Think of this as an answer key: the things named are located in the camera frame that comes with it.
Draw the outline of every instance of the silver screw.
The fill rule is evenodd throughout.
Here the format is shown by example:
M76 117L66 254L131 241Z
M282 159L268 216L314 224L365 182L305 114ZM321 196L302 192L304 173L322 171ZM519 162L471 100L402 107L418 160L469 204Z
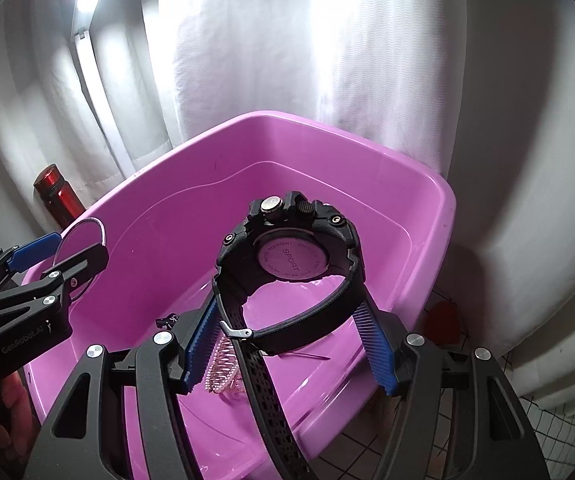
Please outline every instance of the silver screw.
M411 346L423 346L425 343L425 338L421 334L408 334L405 340Z
M274 211L283 205L283 201L280 196L269 196L263 202L261 202L261 211L264 213L269 213Z
M491 358L491 353L487 348L478 347L474 351L474 355L478 357L481 361L489 361Z
M101 345L91 345L88 346L87 352L85 352L85 354L88 357L91 358L95 358L98 357L99 355L101 355L103 353L103 347Z
M172 340L172 334L166 331L157 332L156 334L154 334L153 339L157 345L164 345Z

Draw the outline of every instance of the tiled floor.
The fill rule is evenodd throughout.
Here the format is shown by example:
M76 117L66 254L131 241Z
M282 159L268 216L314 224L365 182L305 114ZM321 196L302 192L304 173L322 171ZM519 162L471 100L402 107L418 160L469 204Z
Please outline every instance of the tiled floor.
M424 311L439 301L447 300L438 292L432 292ZM423 321L422 315L418 328ZM461 334L458 348L469 352L470 342L466 332ZM504 372L511 376L511 354L499 358ZM536 431L543 456L552 480L563 480L575 466L575 416L563 415L563 410L548 412L539 409L531 399L520 399L527 418ZM398 409L398 400L384 395L373 399L346 426L311 465L320 480L371 480L381 458L383 435L379 436L376 421L387 420L382 426L389 427ZM439 480L443 466L452 415L452 390L441 392L439 420L434 434L432 455L427 466L426 480Z

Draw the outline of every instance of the pink basin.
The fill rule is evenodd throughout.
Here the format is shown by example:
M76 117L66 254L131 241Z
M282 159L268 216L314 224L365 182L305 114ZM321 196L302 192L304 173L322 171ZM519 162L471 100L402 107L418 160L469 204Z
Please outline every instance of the pink basin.
M455 198L432 170L381 145L278 112L237 117L173 150L99 200L110 262L71 307L69 340L26 366L43 420L68 374L94 343L129 348L155 332L154 319L200 306L221 241L251 200L303 192L335 205L359 232L366 283L376 304L413 327L447 247ZM98 240L84 224L64 255ZM36 280L47 262L31 269ZM263 286L244 307L251 328L293 316L323 299L339 280ZM267 358L301 448L313 457L361 409L376 384L349 320L305 352ZM147 479L133 390L127 392L130 456ZM245 397L209 394L202 385L179 397L206 480L271 479L270 463Z

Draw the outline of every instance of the red bottle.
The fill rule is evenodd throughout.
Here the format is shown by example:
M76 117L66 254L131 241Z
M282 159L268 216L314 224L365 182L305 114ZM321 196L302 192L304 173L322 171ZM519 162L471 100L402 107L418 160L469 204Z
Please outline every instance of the red bottle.
M43 200L47 210L61 228L65 229L85 211L74 189L56 167L48 166L34 181L34 189Z

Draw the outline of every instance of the perforated watch strap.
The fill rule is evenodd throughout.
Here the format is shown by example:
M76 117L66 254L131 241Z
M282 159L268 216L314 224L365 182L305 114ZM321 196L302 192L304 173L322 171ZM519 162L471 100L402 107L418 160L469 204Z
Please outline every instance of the perforated watch strap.
M245 340L232 340L252 413L283 480L318 480L298 447L263 355Z

